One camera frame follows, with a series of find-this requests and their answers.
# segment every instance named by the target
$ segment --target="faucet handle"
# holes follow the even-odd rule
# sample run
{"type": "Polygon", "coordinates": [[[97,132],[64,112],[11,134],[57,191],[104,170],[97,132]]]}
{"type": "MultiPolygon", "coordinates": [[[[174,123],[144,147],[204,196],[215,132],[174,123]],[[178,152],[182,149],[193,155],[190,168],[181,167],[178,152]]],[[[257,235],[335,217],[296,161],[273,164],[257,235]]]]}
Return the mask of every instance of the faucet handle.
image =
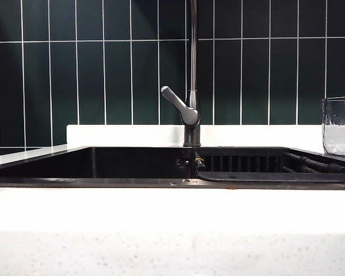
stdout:
{"type": "Polygon", "coordinates": [[[166,100],[171,102],[182,116],[182,122],[188,126],[197,125],[200,121],[200,115],[194,108],[189,108],[186,104],[168,87],[161,88],[161,94],[166,100]]]}

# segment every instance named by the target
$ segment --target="white backsplash ledge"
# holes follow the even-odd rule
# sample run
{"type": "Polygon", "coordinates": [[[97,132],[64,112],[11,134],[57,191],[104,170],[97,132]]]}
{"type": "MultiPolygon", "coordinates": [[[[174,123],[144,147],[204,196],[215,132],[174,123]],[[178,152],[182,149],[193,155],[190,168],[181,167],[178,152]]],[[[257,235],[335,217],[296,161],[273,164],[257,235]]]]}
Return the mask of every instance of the white backsplash ledge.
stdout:
{"type": "MultiPolygon", "coordinates": [[[[183,125],[68,125],[70,147],[181,147],[183,125]]],[[[321,125],[201,125],[203,147],[290,147],[323,153],[321,125]]]]}

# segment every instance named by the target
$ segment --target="kitchen sink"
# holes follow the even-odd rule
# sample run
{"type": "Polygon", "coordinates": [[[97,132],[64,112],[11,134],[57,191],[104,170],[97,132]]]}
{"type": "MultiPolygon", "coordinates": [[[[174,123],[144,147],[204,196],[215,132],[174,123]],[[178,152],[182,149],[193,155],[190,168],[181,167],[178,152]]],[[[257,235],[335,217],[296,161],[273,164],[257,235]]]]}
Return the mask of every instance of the kitchen sink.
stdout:
{"type": "Polygon", "coordinates": [[[345,189],[345,158],[283,147],[83,147],[2,164],[0,186],[345,189]]]}

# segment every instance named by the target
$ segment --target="metal rod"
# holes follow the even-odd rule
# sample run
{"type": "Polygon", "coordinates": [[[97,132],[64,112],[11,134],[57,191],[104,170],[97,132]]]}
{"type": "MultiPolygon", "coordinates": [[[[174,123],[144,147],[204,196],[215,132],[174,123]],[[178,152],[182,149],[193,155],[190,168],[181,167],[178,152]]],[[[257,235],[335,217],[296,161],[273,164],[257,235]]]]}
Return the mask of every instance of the metal rod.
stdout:
{"type": "Polygon", "coordinates": [[[190,91],[197,90],[197,46],[198,46],[198,12],[197,0],[191,0],[191,16],[190,16],[190,91]]]}

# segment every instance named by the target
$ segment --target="white grout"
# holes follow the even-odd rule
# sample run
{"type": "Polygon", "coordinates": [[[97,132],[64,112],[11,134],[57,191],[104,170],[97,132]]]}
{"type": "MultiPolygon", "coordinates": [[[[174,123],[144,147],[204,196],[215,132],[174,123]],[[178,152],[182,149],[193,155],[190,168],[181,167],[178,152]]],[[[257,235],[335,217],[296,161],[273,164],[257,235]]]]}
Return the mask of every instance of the white grout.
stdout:
{"type": "Polygon", "coordinates": [[[161,103],[160,103],[160,0],[157,0],[157,67],[158,67],[158,89],[157,89],[157,99],[158,99],[158,122],[161,124],[161,103]]]}
{"type": "Polygon", "coordinates": [[[134,124],[133,114],[133,47],[132,47],[132,0],[129,0],[129,35],[131,43],[131,112],[132,112],[132,125],[134,124]]]}
{"type": "Polygon", "coordinates": [[[48,148],[48,146],[46,145],[43,147],[38,146],[38,147],[0,147],[0,148],[48,148]]]}
{"type": "Polygon", "coordinates": [[[215,77],[214,77],[214,74],[215,74],[215,56],[214,56],[214,53],[215,53],[215,43],[214,43],[214,40],[215,40],[215,33],[214,33],[214,20],[215,20],[215,6],[214,6],[214,0],[213,0],[213,41],[212,41],[212,48],[213,48],[213,65],[212,65],[212,125],[214,125],[214,86],[215,86],[215,77]]]}
{"type": "Polygon", "coordinates": [[[326,0],[326,17],[325,17],[325,52],[324,52],[324,97],[327,98],[327,13],[328,2],[326,0]]]}
{"type": "Polygon", "coordinates": [[[298,124],[298,117],[299,117],[299,1],[297,1],[297,98],[296,98],[296,115],[295,120],[296,124],[298,124]]]}
{"type": "Polygon", "coordinates": [[[240,125],[243,124],[243,0],[241,0],[240,22],[240,125]]]}
{"type": "Polygon", "coordinates": [[[50,43],[50,0],[47,0],[48,9],[48,77],[49,77],[49,92],[50,92],[50,130],[51,130],[51,147],[53,147],[53,125],[52,125],[52,76],[51,76],[51,43],[50,43]]]}
{"type": "MultiPolygon", "coordinates": [[[[303,36],[303,37],[271,37],[271,40],[274,39],[325,39],[325,36],[303,36]]],[[[215,37],[215,40],[266,40],[270,39],[269,37],[231,37],[231,38],[218,38],[215,37]]],[[[327,36],[327,39],[345,39],[345,36],[327,36]]],[[[212,39],[199,39],[199,41],[212,41],[212,39]]],[[[189,39],[114,39],[114,40],[27,40],[27,41],[0,41],[0,44],[6,43],[83,43],[83,42],[144,42],[144,41],[189,41],[189,39]]]]}
{"type": "Polygon", "coordinates": [[[103,58],[103,112],[105,117],[105,125],[107,124],[106,115],[106,64],[105,64],[105,5],[102,0],[102,58],[103,58]]]}
{"type": "Polygon", "coordinates": [[[79,74],[78,74],[78,23],[76,16],[76,0],[74,0],[75,6],[75,67],[76,67],[76,120],[79,125],[79,74]]]}
{"type": "Polygon", "coordinates": [[[25,83],[24,83],[24,29],[23,29],[23,0],[21,0],[21,36],[22,36],[22,89],[23,89],[23,129],[24,129],[24,147],[27,146],[26,123],[25,123],[25,83]]]}
{"type": "Polygon", "coordinates": [[[268,87],[268,103],[267,103],[267,124],[270,124],[271,112],[271,0],[269,0],[269,87],[268,87]]]}
{"type": "Polygon", "coordinates": [[[185,98],[184,98],[184,101],[186,101],[186,97],[187,97],[187,91],[188,91],[188,73],[187,73],[187,71],[188,71],[188,65],[187,65],[187,63],[188,63],[188,61],[187,61],[187,53],[188,53],[188,51],[187,51],[187,33],[186,33],[186,28],[187,28],[187,14],[186,14],[186,9],[187,9],[187,4],[186,4],[186,2],[187,2],[188,0],[185,0],[185,31],[184,31],[184,34],[185,34],[185,36],[184,36],[184,43],[185,43],[185,98]]]}

